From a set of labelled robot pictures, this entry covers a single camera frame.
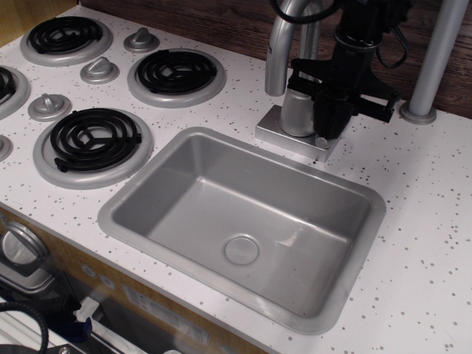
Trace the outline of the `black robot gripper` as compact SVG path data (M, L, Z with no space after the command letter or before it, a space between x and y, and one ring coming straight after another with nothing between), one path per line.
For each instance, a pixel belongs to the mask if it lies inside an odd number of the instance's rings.
M314 131L324 139L335 139L352 116L363 114L389 122L400 93L372 71L372 60L383 40L381 31L371 38L335 30L331 59L296 58L288 87L311 97Z

